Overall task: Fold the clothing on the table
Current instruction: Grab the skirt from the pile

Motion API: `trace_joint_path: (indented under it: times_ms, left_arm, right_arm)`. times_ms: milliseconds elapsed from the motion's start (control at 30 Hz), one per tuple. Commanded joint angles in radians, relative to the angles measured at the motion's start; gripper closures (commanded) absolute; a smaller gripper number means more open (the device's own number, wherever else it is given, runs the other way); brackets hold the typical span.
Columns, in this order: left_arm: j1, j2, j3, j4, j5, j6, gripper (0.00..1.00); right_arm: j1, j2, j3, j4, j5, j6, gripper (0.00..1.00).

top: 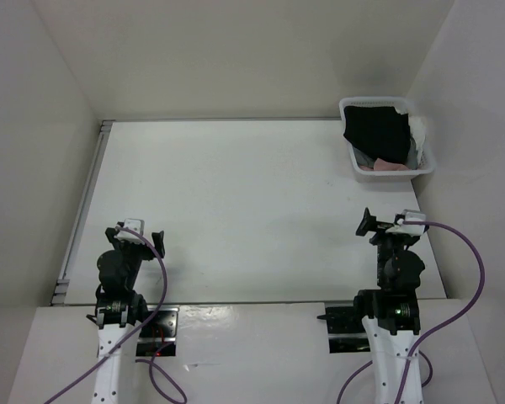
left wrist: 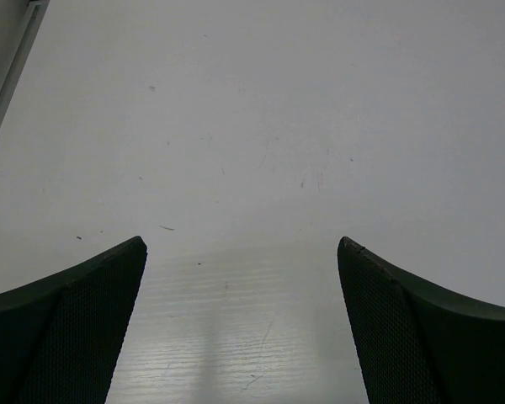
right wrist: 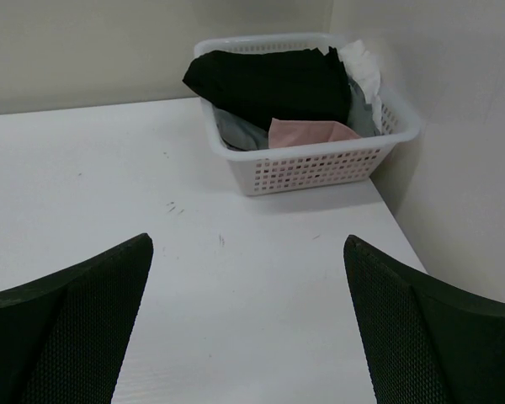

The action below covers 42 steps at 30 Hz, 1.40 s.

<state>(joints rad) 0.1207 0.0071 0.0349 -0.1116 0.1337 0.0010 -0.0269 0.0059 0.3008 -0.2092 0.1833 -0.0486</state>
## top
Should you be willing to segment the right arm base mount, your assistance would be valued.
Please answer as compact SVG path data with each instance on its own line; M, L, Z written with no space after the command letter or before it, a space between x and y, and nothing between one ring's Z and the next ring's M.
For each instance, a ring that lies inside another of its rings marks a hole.
M327 329L330 354L353 354L369 352L369 341L356 310L349 303L325 304L324 312L316 319Z

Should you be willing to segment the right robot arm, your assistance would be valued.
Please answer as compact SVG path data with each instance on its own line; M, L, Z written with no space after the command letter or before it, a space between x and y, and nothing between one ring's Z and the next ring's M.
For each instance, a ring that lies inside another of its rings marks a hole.
M365 331L372 355L376 403L422 403L419 351L421 322L416 290L425 269L410 247L424 226L404 226L406 219L424 220L418 211L404 210L392 223L379 221L366 209L356 235L372 233L376 247L377 289L360 290L353 300L352 321Z

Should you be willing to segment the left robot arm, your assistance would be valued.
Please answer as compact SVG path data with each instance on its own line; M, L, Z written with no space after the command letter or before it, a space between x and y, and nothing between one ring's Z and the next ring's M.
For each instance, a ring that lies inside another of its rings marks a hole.
M112 249L97 260L95 322L98 328L98 361L93 403L135 403L136 345L151 325L147 303L134 291L144 261L164 254L162 231L154 233L155 249L141 239L145 223L126 219L109 227L105 236Z

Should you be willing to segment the black pleated skirt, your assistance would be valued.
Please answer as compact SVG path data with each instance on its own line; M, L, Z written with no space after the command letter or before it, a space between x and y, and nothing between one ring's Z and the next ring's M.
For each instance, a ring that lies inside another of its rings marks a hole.
M404 164L411 147L409 115L394 107L343 108L344 138L373 159Z

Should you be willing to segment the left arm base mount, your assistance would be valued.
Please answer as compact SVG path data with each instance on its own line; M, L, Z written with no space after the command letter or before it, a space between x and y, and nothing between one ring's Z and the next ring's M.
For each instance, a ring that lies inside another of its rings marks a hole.
M176 342L178 334L179 309L163 307L141 329L137 339L136 357L149 359L157 357L174 357L176 355Z

